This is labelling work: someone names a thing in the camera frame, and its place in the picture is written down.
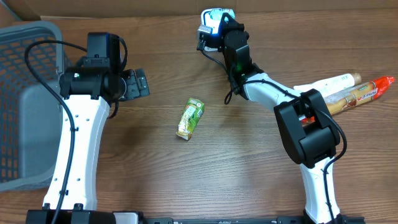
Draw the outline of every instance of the plastic basket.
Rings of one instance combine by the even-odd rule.
[[[51,183],[60,142],[59,103],[28,71],[24,53],[38,40],[62,40],[51,22],[0,29],[0,192]],[[34,47],[29,60],[59,93],[58,74],[70,65],[61,44]]]

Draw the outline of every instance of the label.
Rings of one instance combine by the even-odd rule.
[[[350,88],[354,85],[354,77],[352,76],[352,74],[347,73],[344,75],[319,80],[312,84],[294,86],[294,89],[300,91],[309,91],[314,88],[322,94],[322,97],[327,97],[341,90]]]
[[[361,100],[364,100],[364,99],[366,99],[366,98],[369,98],[369,97],[374,96],[374,95],[377,93],[377,89],[378,89],[378,88],[375,88],[374,90],[370,91],[369,93],[367,93],[367,94],[365,94],[365,95],[359,97],[359,98],[358,98],[358,101],[361,101]]]
[[[195,110],[196,108],[194,108],[193,106],[189,106],[185,113],[188,115],[188,117],[191,117],[194,114]]]
[[[329,103],[329,104],[336,103],[337,101],[343,99],[344,97],[349,96],[351,91],[357,90],[358,88],[363,88],[363,87],[367,88],[366,87],[366,83],[358,85],[358,86],[354,86],[354,87],[351,87],[351,88],[347,88],[347,89],[344,89],[344,90],[341,90],[341,91],[339,91],[339,92],[337,92],[335,94],[332,94],[330,96],[325,97],[324,98],[325,103]]]

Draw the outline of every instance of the mesh basket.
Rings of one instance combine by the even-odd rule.
[[[62,40],[62,35],[44,21],[0,29],[0,192],[45,187],[53,176],[61,109],[24,61],[26,47],[38,40]],[[70,65],[63,46],[38,45],[29,60],[59,93],[58,74]]]

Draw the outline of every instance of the wood grain surface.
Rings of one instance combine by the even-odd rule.
[[[364,81],[398,72],[398,9],[238,14],[251,57],[287,86],[359,72]],[[145,68],[150,96],[121,103],[104,127],[97,168],[98,210],[147,217],[270,218],[300,215],[305,192],[274,114],[233,96],[222,68],[196,51],[198,16],[55,21],[64,40],[86,34],[126,40],[127,68]],[[76,61],[82,52],[66,48]],[[222,54],[211,56],[222,60]],[[344,215],[397,223],[398,83],[380,99],[334,116],[348,138],[335,164]],[[189,97],[205,102],[191,140],[175,135]],[[47,189],[0,194],[0,222],[24,223]]]

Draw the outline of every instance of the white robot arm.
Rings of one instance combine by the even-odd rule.
[[[223,13],[217,32],[202,24],[197,38],[197,50],[203,54],[205,47],[223,53],[224,69],[231,84],[230,94],[240,94],[275,112],[285,150],[294,162],[300,164],[302,171],[307,198],[304,211],[306,222],[318,224],[337,220],[341,215],[335,200],[333,163],[330,161],[336,154],[335,146],[340,143],[340,130],[333,124],[320,93],[316,90],[302,93],[269,78],[251,62],[247,44],[249,34],[244,31],[244,25],[228,13]],[[303,128],[299,118],[305,116],[314,116],[317,124]]]
[[[60,77],[60,96],[35,73],[29,50],[39,44],[69,45],[87,52]],[[120,46],[124,59],[120,58]],[[96,211],[96,167],[105,121],[118,111],[120,101],[149,95],[142,69],[124,70],[127,47],[122,38],[109,33],[89,33],[88,48],[59,40],[43,40],[28,46],[25,61],[33,76],[63,106],[63,125],[57,163],[42,210],[29,210],[26,223],[131,223],[138,212]],[[115,106],[109,115],[111,105]]]

